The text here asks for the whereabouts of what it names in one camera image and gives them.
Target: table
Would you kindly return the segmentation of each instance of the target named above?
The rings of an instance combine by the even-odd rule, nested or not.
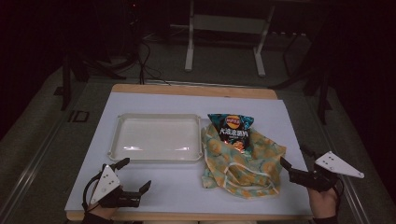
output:
[[[235,113],[253,116],[253,127],[287,147],[286,159],[306,170],[289,114],[272,90],[187,86],[117,84],[107,100],[95,135],[65,207],[67,218],[82,220],[82,191],[107,156],[123,113]],[[130,163],[117,171],[124,190],[136,191],[151,180],[138,208],[121,208],[115,220],[275,220],[311,218],[306,189],[289,182],[281,172],[281,190],[275,198],[246,200],[224,189],[204,189],[205,161],[193,163]]]

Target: wooden table edge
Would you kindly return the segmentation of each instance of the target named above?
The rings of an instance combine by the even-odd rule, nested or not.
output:
[[[84,218],[83,212],[66,212],[67,219],[70,221],[81,221]],[[163,220],[163,221],[247,221],[247,220],[310,220],[309,215],[247,215],[247,214],[205,214],[205,213],[134,213],[117,212],[112,218],[115,221],[144,221],[144,220]]]
[[[115,84],[111,92],[217,96],[217,97],[272,99],[272,100],[277,99],[276,93],[273,90],[256,89],[256,88],[240,88],[240,87]]]

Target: white stand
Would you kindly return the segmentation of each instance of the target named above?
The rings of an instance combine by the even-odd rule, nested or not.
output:
[[[266,20],[221,17],[209,15],[194,15],[194,1],[190,0],[190,25],[189,25],[189,45],[187,48],[187,57],[185,71],[192,71],[192,60],[194,54],[193,33],[194,29],[212,30],[223,32],[238,32],[246,34],[261,35],[260,43],[253,49],[256,61],[257,72],[260,77],[265,76],[264,65],[262,62],[262,46],[265,37],[268,34],[268,28],[274,15],[275,7],[271,7]]]

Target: yellow patterned cloth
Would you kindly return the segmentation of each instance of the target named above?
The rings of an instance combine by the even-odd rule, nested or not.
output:
[[[203,186],[221,187],[242,198],[276,196],[280,191],[280,157],[286,153],[273,140],[250,128],[250,157],[219,140],[219,134],[210,124],[203,129],[205,173]]]

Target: potato chip bag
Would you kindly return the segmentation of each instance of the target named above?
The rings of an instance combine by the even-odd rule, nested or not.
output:
[[[219,133],[220,140],[232,145],[241,153],[249,157],[250,126],[254,118],[232,114],[208,114],[213,126]]]

